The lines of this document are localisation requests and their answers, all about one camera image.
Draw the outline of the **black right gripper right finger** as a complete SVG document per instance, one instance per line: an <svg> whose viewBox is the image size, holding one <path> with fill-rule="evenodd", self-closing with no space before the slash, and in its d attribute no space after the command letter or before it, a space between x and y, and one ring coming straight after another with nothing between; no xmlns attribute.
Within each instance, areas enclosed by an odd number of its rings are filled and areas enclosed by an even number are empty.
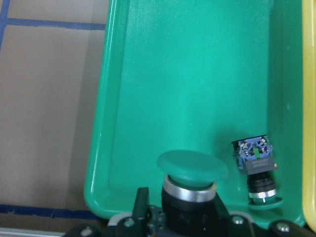
<svg viewBox="0 0 316 237"><path fill-rule="evenodd" d="M219 230L227 230L230 214L218 194L215 196L214 206L216 211L216 227Z"/></svg>

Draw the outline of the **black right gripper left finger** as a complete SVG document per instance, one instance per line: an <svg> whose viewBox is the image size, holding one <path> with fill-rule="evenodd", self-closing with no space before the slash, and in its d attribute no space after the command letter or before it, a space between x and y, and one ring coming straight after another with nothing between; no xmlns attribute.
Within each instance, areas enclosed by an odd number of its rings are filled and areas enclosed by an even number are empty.
<svg viewBox="0 0 316 237"><path fill-rule="evenodd" d="M138 188L131 218L146 226L150 218L149 188Z"/></svg>

